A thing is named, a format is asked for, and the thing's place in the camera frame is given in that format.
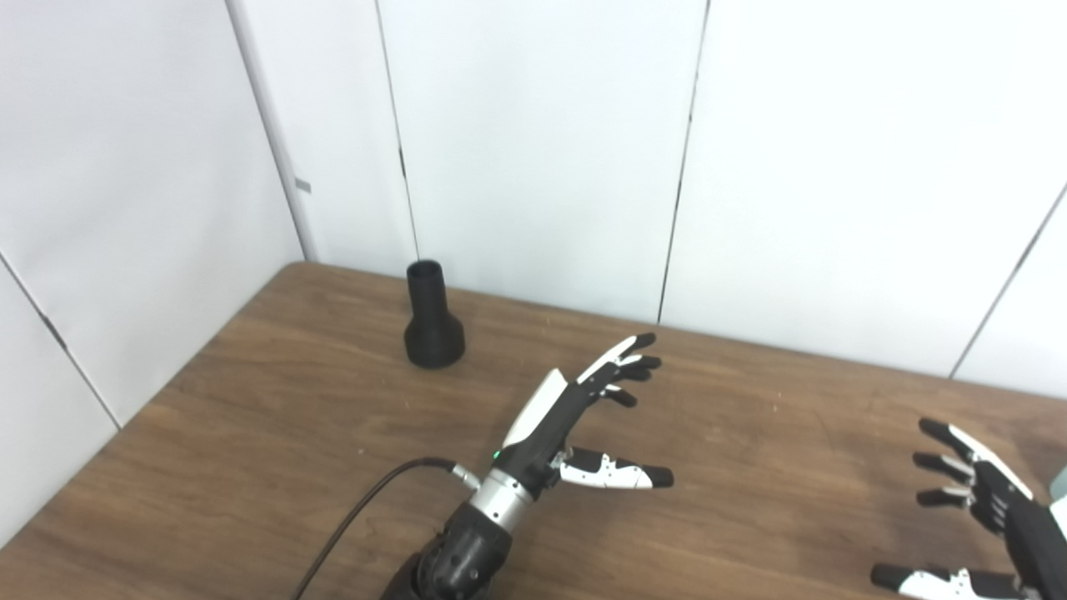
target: white wall panel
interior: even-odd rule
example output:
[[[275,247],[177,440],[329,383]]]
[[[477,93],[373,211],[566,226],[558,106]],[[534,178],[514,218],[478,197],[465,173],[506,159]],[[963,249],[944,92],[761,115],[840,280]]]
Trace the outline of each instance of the white wall panel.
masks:
[[[0,547],[114,432],[89,385],[0,264]]]
[[[1067,178],[1063,22],[712,2],[663,322],[949,375]]]
[[[0,5],[0,244],[125,422],[283,265],[222,2]]]
[[[956,379],[1067,399],[1067,208],[1052,215]]]
[[[416,259],[375,0],[234,0],[281,137],[305,243],[332,265],[402,275]]]
[[[450,285],[654,321],[703,0],[383,0],[419,251]]]

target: robotic hand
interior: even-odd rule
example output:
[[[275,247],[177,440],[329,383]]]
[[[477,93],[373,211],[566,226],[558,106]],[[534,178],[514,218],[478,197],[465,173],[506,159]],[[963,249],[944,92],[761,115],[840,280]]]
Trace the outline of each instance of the robotic hand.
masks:
[[[879,564],[871,571],[871,581],[920,600],[1067,600],[1067,499],[1042,506],[1000,457],[971,436],[929,419],[920,420],[919,428],[959,459],[915,453],[915,465],[961,486],[919,492],[919,504],[968,509],[982,526],[1004,539],[1018,575]]]
[[[654,342],[652,333],[627,337],[574,381],[568,381],[559,369],[550,372],[512,424],[489,475],[472,486],[476,491],[452,512],[445,531],[408,558],[382,598],[484,599],[526,508],[559,480],[624,489],[672,486],[669,469],[612,460],[567,442],[578,419],[599,399],[636,406],[637,399],[617,383],[652,377],[659,359],[633,352]]]

